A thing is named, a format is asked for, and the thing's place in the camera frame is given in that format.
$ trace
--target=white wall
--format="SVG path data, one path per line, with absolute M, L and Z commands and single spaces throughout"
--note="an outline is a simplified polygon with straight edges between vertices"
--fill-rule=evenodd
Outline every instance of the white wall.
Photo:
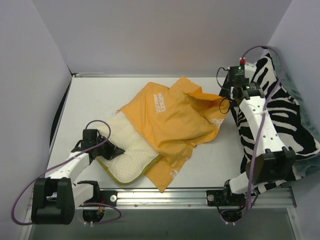
M 17 194 L 49 158 L 51 124 L 71 80 L 31 0 L 0 1 L 0 239 L 18 239 Z M 25 220 L 31 191 L 16 216 Z
M 33 2 L 73 73 L 206 77 L 267 44 L 291 0 Z
M 320 130 L 320 1 L 293 0 L 270 45 L 283 54 L 291 76 L 308 108 L 309 116 Z M 320 235 L 320 174 L 293 185 L 297 213 L 305 240 Z

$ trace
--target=yellow fabric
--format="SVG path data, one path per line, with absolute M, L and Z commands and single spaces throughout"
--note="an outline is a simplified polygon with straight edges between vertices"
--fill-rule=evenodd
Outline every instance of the yellow fabric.
M 229 101 L 202 93 L 181 77 L 172 87 L 149 82 L 121 108 L 134 128 L 163 157 L 145 175 L 163 192 L 180 171 L 193 148 L 218 134 Z

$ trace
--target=gray floor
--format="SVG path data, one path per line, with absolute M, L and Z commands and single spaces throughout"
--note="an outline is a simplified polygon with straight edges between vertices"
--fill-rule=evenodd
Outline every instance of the gray floor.
M 216 209 L 123 210 L 122 218 L 84 227 L 76 212 L 70 225 L 34 225 L 29 240 L 292 240 L 286 209 L 253 209 L 236 226 L 226 226 Z M 107 211 L 106 215 L 114 216 Z

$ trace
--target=black and white striped cloth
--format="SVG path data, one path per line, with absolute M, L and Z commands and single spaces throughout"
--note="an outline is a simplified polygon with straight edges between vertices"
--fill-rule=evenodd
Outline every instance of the black and white striped cloth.
M 256 63 L 256 71 L 251 82 L 260 84 L 265 97 L 267 98 L 275 87 L 277 76 L 275 74 L 273 62 L 268 53 Z M 227 97 L 228 91 L 221 91 L 220 95 Z M 254 138 L 245 115 L 238 107 L 231 107 L 233 118 L 238 126 L 240 140 L 243 145 L 244 156 L 242 158 L 240 172 L 246 171 L 246 164 L 251 160 L 254 148 Z M 286 89 L 280 84 L 271 97 L 267 110 L 272 123 L 280 139 L 287 148 L 291 147 L 296 153 L 296 160 L 303 161 L 309 159 L 320 152 L 320 144 L 301 125 L 300 106 Z M 295 181 L 301 178 L 295 166 L 284 180 L 276 182 L 261 183 L 257 187 L 260 193 L 273 189 L 287 181 Z

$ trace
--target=table surface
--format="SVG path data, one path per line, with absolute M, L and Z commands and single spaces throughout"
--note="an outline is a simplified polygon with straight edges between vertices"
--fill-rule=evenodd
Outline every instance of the table surface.
M 108 120 L 127 104 L 148 82 L 170 87 L 178 77 L 74 77 L 71 82 L 61 121 L 52 147 L 48 168 L 65 161 L 82 131 L 91 120 Z M 204 93 L 219 94 L 220 87 L 213 77 L 190 77 Z M 228 114 L 217 137 L 197 146 L 191 158 L 169 185 L 169 188 L 222 187 L 228 179 L 240 174 L 243 147 L 237 126 Z M 77 178 L 98 181 L 101 188 L 155 188 L 142 176 L 130 185 L 119 185 L 93 161 Z

